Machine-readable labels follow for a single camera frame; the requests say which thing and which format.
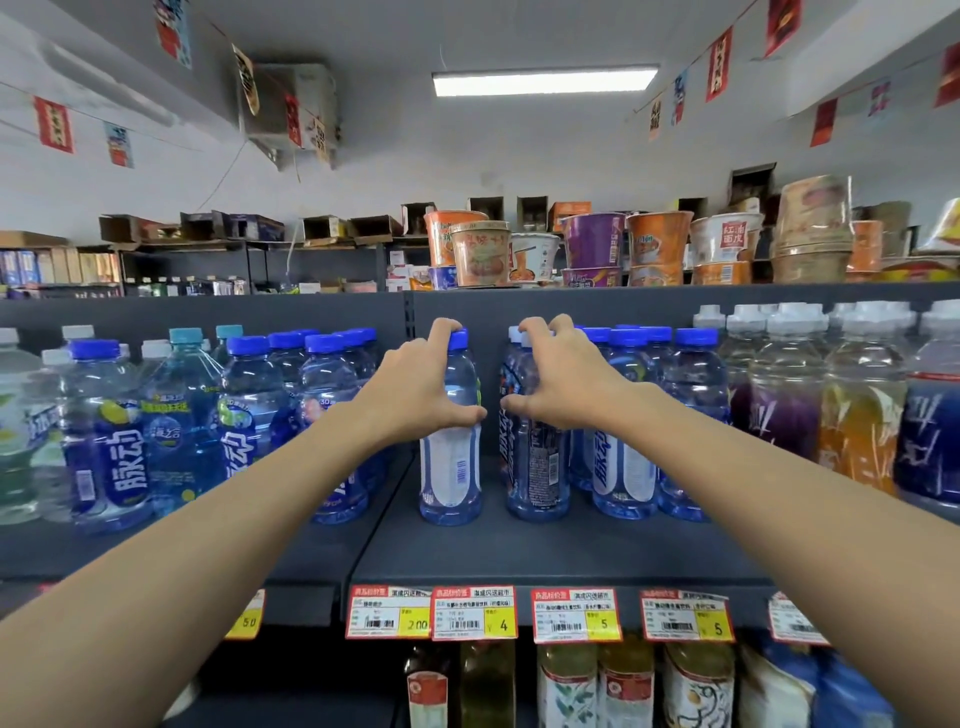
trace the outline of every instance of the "instant noodle cup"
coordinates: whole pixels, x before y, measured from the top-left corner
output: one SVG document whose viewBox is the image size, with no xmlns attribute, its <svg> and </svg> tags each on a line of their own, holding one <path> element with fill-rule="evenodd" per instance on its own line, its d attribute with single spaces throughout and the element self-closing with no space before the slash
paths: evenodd
<svg viewBox="0 0 960 728">
<path fill-rule="evenodd" d="M 515 232 L 511 240 L 510 281 L 541 283 L 553 278 L 560 238 L 548 232 Z"/>
<path fill-rule="evenodd" d="M 690 232 L 692 212 L 644 212 L 627 218 L 630 235 L 630 265 L 684 263 L 684 247 Z"/>
<path fill-rule="evenodd" d="M 510 226 L 501 220 L 450 228 L 457 285 L 506 285 L 510 276 Z"/>
<path fill-rule="evenodd" d="M 468 209 L 438 209 L 423 215 L 426 237 L 430 244 L 430 265 L 434 268 L 456 265 L 450 226 L 487 219 L 489 218 L 486 213 Z"/>
<path fill-rule="evenodd" d="M 670 263 L 668 265 L 639 265 L 630 269 L 630 285 L 662 286 L 683 285 L 684 265 Z"/>
<path fill-rule="evenodd" d="M 746 285 L 753 281 L 753 263 L 707 263 L 693 269 L 694 285 Z"/>
<path fill-rule="evenodd" d="M 728 212 L 702 217 L 690 226 L 693 264 L 753 262 L 763 215 Z"/>
</svg>

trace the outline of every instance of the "blue bottle cap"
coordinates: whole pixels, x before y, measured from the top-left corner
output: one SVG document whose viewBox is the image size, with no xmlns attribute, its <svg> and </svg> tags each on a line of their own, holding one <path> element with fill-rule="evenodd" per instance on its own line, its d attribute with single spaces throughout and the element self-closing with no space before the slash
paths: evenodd
<svg viewBox="0 0 960 728">
<path fill-rule="evenodd" d="M 116 359 L 120 356 L 120 342 L 114 339 L 75 339 L 70 342 L 70 353 L 77 361 Z"/>
<path fill-rule="evenodd" d="M 342 352 L 347 347 L 339 333 L 315 333 L 306 337 L 306 350 L 310 353 Z"/>
<path fill-rule="evenodd" d="M 230 356 L 258 356 L 269 351 L 270 342 L 266 336 L 231 336 L 227 340 Z"/>
<path fill-rule="evenodd" d="M 199 328 L 171 328 L 171 344 L 200 344 L 204 340 L 204 332 Z"/>
<path fill-rule="evenodd" d="M 678 328 L 677 343 L 682 347 L 713 347 L 719 340 L 716 328 Z"/>
<path fill-rule="evenodd" d="M 299 331 L 279 331 L 267 337 L 271 349 L 302 349 L 303 334 Z"/>
<path fill-rule="evenodd" d="M 610 332 L 611 346 L 643 347 L 647 344 L 647 332 L 642 328 L 615 328 Z"/>
<path fill-rule="evenodd" d="M 218 339 L 231 339 L 234 336 L 243 336 L 243 327 L 239 324 L 220 324 L 216 330 Z"/>
<path fill-rule="evenodd" d="M 450 343 L 447 344 L 446 350 L 448 352 L 459 352 L 467 348 L 467 343 L 469 341 L 469 334 L 465 328 L 461 328 L 459 331 L 454 331 L 450 334 Z"/>
</svg>

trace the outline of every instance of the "hanging banner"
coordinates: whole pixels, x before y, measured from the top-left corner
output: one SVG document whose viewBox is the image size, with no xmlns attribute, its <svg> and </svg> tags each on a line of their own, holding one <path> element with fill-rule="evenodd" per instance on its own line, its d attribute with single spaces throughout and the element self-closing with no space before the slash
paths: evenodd
<svg viewBox="0 0 960 728">
<path fill-rule="evenodd" d="M 650 105 L 650 141 L 660 136 L 660 111 L 663 107 L 663 94 Z"/>
<path fill-rule="evenodd" d="M 247 106 L 250 113 L 256 116 L 260 113 L 260 94 L 256 92 L 256 81 L 253 80 L 253 61 L 244 52 L 232 45 L 233 56 L 237 59 L 237 70 L 240 72 L 240 85 L 243 95 L 247 97 Z"/>
<path fill-rule="evenodd" d="M 813 138 L 811 147 L 826 144 L 833 137 L 833 122 L 837 117 L 837 100 L 830 99 L 817 107 L 817 118 L 813 122 Z"/>
<path fill-rule="evenodd" d="M 160 47 L 184 68 L 193 69 L 190 53 L 190 29 L 183 0 L 154 0 L 156 37 Z"/>
<path fill-rule="evenodd" d="M 803 0 L 770 0 L 767 8 L 767 52 L 773 56 L 780 47 L 800 30 Z"/>
<path fill-rule="evenodd" d="M 104 122 L 104 131 L 107 134 L 107 150 L 110 161 L 118 167 L 133 169 L 133 152 L 130 148 L 130 132 L 116 124 Z"/>
<path fill-rule="evenodd" d="M 733 25 L 710 46 L 710 70 L 707 75 L 707 103 L 727 90 L 730 78 L 730 53 L 733 48 Z"/>
<path fill-rule="evenodd" d="M 940 74 L 935 109 L 960 99 L 960 43 L 954 43 L 944 51 L 944 70 Z"/>
<path fill-rule="evenodd" d="M 686 101 L 686 72 L 673 80 L 673 113 L 670 114 L 670 126 L 675 127 L 684 120 L 684 102 Z"/>
<path fill-rule="evenodd" d="M 40 144 L 72 155 L 73 134 L 70 132 L 70 116 L 66 107 L 35 96 L 34 109 L 40 130 Z"/>
</svg>

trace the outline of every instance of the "fluorescent light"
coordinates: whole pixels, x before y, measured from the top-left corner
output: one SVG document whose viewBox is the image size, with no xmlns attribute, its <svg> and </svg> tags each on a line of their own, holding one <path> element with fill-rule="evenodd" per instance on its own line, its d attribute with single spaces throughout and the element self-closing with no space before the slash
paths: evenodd
<svg viewBox="0 0 960 728">
<path fill-rule="evenodd" d="M 554 71 L 435 73 L 438 96 L 518 96 L 532 93 L 642 91 L 657 75 L 655 66 Z"/>
</svg>

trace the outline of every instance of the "bottle label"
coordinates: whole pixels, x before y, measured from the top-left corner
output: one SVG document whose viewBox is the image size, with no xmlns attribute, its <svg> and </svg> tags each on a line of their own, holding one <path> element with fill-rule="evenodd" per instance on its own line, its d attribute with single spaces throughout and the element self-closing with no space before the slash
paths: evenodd
<svg viewBox="0 0 960 728">
<path fill-rule="evenodd" d="M 423 670 L 407 675 L 410 728 L 446 728 L 446 676 Z"/>
<path fill-rule="evenodd" d="M 560 677 L 540 666 L 537 690 L 540 698 L 540 725 L 595 725 L 597 714 L 596 675 Z"/>
<path fill-rule="evenodd" d="M 652 728 L 654 680 L 654 672 L 614 672 L 601 666 L 597 726 Z"/>
<path fill-rule="evenodd" d="M 617 500 L 648 503 L 657 485 L 657 466 L 612 435 L 596 430 L 593 438 L 593 490 Z M 626 493 L 619 492 L 619 486 Z"/>
<path fill-rule="evenodd" d="M 680 669 L 666 654 L 663 717 L 670 728 L 692 725 L 731 728 L 733 676 L 709 678 Z"/>
</svg>

